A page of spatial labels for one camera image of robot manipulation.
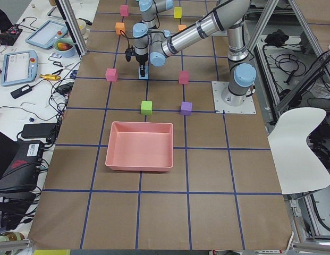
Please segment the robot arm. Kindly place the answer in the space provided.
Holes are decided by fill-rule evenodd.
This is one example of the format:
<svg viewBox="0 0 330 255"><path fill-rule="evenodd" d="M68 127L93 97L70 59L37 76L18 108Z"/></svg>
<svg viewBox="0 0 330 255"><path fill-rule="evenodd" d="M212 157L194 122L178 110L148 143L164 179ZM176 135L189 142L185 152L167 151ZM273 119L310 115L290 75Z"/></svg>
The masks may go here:
<svg viewBox="0 0 330 255"><path fill-rule="evenodd" d="M159 13L165 12L173 8L172 0L139 0L139 10L142 22L149 29L156 29L156 19Z"/></svg>
<svg viewBox="0 0 330 255"><path fill-rule="evenodd" d="M226 104L238 107L249 96L257 72L247 62L249 50L244 41L244 15L250 7L250 1L218 1L218 4L205 16L185 29L171 35L158 30L158 14L173 8L173 1L139 1L142 20L133 25L133 45L125 50L125 58L132 57L139 63L139 77L148 74L147 62L161 67L166 60L218 31L225 31L228 37L227 58L230 68L230 81L221 93Z"/></svg>

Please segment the pink block near arm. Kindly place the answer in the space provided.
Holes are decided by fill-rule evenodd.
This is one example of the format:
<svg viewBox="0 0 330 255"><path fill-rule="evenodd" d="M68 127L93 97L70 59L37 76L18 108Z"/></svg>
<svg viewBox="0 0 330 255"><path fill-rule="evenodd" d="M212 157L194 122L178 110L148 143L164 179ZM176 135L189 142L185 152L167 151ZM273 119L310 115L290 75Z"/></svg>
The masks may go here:
<svg viewBox="0 0 330 255"><path fill-rule="evenodd" d="M115 68L107 68L105 73L108 82L116 82L118 80L118 71Z"/></svg>

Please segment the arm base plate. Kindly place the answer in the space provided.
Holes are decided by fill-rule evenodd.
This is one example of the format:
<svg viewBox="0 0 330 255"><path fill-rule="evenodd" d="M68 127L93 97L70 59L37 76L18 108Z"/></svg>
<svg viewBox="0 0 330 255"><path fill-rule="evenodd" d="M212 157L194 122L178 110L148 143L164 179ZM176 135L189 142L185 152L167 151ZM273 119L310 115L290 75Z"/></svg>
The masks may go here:
<svg viewBox="0 0 330 255"><path fill-rule="evenodd" d="M215 113L219 114L256 114L252 91L248 88L245 95L236 96L229 91L229 82L212 81Z"/></svg>

